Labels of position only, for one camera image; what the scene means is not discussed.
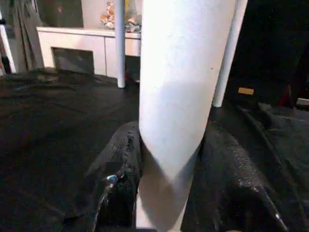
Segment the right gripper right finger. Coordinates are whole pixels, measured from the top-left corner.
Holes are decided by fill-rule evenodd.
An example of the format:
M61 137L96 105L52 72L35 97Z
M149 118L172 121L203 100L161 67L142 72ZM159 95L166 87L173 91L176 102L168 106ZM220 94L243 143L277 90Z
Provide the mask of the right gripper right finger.
M208 125L185 210L189 232L288 232L268 184L237 139Z

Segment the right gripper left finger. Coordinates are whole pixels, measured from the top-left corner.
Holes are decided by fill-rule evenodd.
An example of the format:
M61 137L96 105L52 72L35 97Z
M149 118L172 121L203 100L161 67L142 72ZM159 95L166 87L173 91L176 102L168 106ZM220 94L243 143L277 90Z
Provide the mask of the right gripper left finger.
M134 225L142 173L137 121L122 125L85 173L64 217L66 232L106 232Z

